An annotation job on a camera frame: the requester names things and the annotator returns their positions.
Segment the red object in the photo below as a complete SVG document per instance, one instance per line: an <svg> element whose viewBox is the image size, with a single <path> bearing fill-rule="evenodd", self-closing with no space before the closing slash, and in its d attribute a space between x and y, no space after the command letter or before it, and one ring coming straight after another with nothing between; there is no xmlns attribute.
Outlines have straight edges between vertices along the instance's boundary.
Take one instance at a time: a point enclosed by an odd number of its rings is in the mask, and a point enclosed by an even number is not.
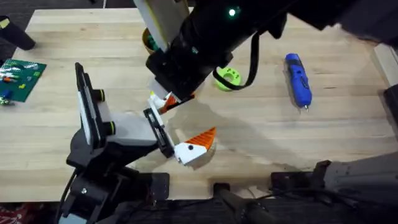
<svg viewBox="0 0 398 224"><path fill-rule="evenodd" d="M23 204L14 211L0 207L0 224L24 224L28 209L26 204Z"/></svg>

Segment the blue screwdriver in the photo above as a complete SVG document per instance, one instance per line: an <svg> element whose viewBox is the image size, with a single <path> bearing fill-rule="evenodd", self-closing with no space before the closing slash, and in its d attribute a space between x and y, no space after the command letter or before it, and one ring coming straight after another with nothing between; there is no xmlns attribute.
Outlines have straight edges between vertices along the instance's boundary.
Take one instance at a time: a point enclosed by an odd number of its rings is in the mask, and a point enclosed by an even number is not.
<svg viewBox="0 0 398 224"><path fill-rule="evenodd" d="M308 107L311 105L312 101L312 93L303 63L297 54L291 53L286 55L285 67L290 76L290 83L297 106L299 108L305 108L308 112Z"/></svg>

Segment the orange and white object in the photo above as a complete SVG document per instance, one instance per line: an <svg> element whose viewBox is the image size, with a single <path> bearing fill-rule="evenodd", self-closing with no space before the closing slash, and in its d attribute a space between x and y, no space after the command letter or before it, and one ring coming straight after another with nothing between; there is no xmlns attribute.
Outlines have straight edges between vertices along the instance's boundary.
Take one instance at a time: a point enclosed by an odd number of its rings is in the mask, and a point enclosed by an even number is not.
<svg viewBox="0 0 398 224"><path fill-rule="evenodd" d="M169 95L167 97L167 100L165 100L164 105L161 108L159 108L159 113L160 114L166 113L167 112L167 107L171 106L171 105L174 105L176 103L177 103L177 100L173 96Z"/></svg>
<svg viewBox="0 0 398 224"><path fill-rule="evenodd" d="M213 144L216 134L216 128L211 128L188 141L181 142L174 146L174 155L183 165L194 161L206 154Z"/></svg>

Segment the wooden table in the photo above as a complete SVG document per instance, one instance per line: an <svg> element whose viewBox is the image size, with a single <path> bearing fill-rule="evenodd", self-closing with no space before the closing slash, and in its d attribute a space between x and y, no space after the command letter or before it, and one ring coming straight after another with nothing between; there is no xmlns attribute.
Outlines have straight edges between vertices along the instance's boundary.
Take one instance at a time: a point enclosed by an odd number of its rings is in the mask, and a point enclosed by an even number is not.
<svg viewBox="0 0 398 224"><path fill-rule="evenodd" d="M15 59L46 63L26 103L2 107L0 201L59 200L72 173L65 159L80 127L74 63L103 88L112 111L141 114L147 85L141 44L144 23L135 9L35 11L27 32L34 50ZM164 116L173 137L190 138L217 127L216 149L195 167L166 160L159 151L131 167L168 172L170 198L208 198L214 182L230 182L247 197L264 194L274 171L311 170L316 162L393 152L398 143L386 115L383 77L371 60L372 45L337 28L318 32L289 17L284 35L261 38L258 76L245 90L227 93L210 76L197 99ZM310 111L291 102L284 56L298 53L313 92ZM234 52L231 67L248 72L249 42Z"/></svg>

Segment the wire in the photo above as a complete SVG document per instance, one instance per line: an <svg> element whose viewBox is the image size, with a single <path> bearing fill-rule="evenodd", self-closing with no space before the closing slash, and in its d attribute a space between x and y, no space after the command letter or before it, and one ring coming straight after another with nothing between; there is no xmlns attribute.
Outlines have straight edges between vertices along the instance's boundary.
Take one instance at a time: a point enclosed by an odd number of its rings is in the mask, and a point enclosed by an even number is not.
<svg viewBox="0 0 398 224"><path fill-rule="evenodd" d="M262 197L259 197L257 199L258 200L262 200L262 199L265 199L265 198L281 196L281 195L285 195L285 194L293 193L293 192L320 193L320 194L324 194L324 195L332 195L332 196L335 196L335 197L338 197L338 198L346 198L346 199L350 199L350 200L354 200L354 201L362 202L362 203L371 203L371 204L382 205L382 206L394 206L392 204L376 202L376 201L373 201L373 200L359 198L359 197L355 197L355 196L352 196L352 195L346 195L346 194L341 194L341 193L338 193L338 192L332 192L330 190L311 189L311 188L298 188L298 189L285 190L285 191L281 191L281 192L278 192L278 193L273 193L273 194L270 194L270 195L262 196Z"/></svg>
<svg viewBox="0 0 398 224"><path fill-rule="evenodd" d="M249 67L249 75L248 79L246 80L246 83L244 85L234 85L228 81L226 81L223 77L221 77L217 69L215 68L213 70L213 76L217 81L219 81L221 84L226 86L227 88L231 90L242 90L249 85L251 85L256 78L257 75L257 69L259 65L259 40L260 40L260 35L262 33L256 32L253 37L251 38L251 51L250 51L250 67Z"/></svg>
<svg viewBox="0 0 398 224"><path fill-rule="evenodd" d="M278 190L280 192L282 192L282 190L279 189L272 189L272 191ZM293 199L293 200L300 200L300 201L305 201L305 202L320 202L323 205L326 205L327 207L330 207L330 203L325 202L325 201L321 201L321 200L314 200L315 198L308 198L308 197L301 197L298 195L289 195L289 193L286 193L285 195L283 195L284 197ZM356 207L352 204L350 204L349 202L347 202L346 200L339 198L339 202L341 202L343 205L346 205L348 208L350 209L355 209Z"/></svg>
<svg viewBox="0 0 398 224"><path fill-rule="evenodd" d="M181 205L181 206L177 206L177 207L173 207L173 208L161 208L161 209L142 209L142 211L146 211L146 212L163 212L163 211L171 211L171 210L177 210L177 209L181 209L181 208L187 208L187 207L191 207L193 205L199 205L202 203L208 203L213 201L213 199L207 199L207 200L201 200L199 202L192 202L192 203L188 203L185 205Z"/></svg>
<svg viewBox="0 0 398 224"><path fill-rule="evenodd" d="M65 186L65 189L63 190L60 203L58 204L57 212L55 213L54 224L57 224L59 219L61 218L61 214L60 214L61 208L63 206L63 203L65 202L65 198L67 197L68 190L69 190L73 180L75 179L76 175L77 175L77 169L75 169L73 171L72 175L69 178L67 185Z"/></svg>

